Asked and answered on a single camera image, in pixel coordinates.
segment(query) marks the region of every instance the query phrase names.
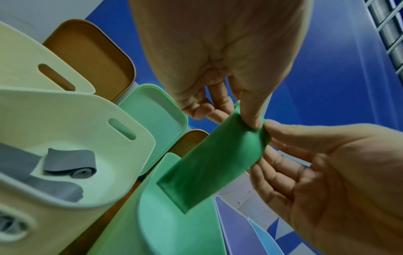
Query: green resistance band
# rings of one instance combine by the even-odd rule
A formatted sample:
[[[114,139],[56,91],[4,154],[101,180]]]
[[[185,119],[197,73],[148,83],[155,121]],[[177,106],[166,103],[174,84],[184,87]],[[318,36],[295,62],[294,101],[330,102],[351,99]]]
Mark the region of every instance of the green resistance band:
[[[238,102],[235,111],[157,185],[187,213],[255,164],[270,140],[264,127],[253,130],[242,121]]]

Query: metal grate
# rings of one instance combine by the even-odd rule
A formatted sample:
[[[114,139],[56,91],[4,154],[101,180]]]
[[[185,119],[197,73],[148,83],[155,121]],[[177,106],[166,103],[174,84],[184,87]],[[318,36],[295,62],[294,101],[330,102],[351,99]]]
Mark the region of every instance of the metal grate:
[[[403,0],[364,0],[385,44],[396,74],[403,81]]]

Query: human hand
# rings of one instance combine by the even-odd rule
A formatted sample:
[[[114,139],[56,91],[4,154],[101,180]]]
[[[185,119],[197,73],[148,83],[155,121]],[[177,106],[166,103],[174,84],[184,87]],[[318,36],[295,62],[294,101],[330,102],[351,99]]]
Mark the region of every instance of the human hand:
[[[308,30],[313,0],[129,0],[148,62],[179,108],[221,123],[260,110],[291,70]],[[208,88],[212,102],[206,97]]]
[[[266,121],[273,147],[251,167],[263,201],[325,255],[403,254],[403,133]]]

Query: green rubber strip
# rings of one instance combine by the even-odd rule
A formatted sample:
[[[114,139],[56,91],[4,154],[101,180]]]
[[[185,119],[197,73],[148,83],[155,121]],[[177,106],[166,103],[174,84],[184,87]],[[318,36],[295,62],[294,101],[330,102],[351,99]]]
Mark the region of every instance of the green rubber strip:
[[[157,184],[187,213],[255,164],[270,140],[264,127],[253,130],[242,121],[237,103],[235,111]]]

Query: brown tray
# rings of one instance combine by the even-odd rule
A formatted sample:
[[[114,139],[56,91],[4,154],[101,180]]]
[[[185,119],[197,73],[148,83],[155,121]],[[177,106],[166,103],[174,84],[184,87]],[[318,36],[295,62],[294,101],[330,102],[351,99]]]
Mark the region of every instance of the brown tray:
[[[43,45],[86,78],[96,95],[109,101],[116,101],[136,78],[130,58],[91,22],[65,21]]]
[[[209,133],[201,129],[193,129],[186,134],[184,134],[170,149],[168,152],[178,155],[183,158],[189,151],[201,143]],[[156,165],[161,161],[161,159],[155,163],[155,165],[148,170],[146,176],[148,176]]]

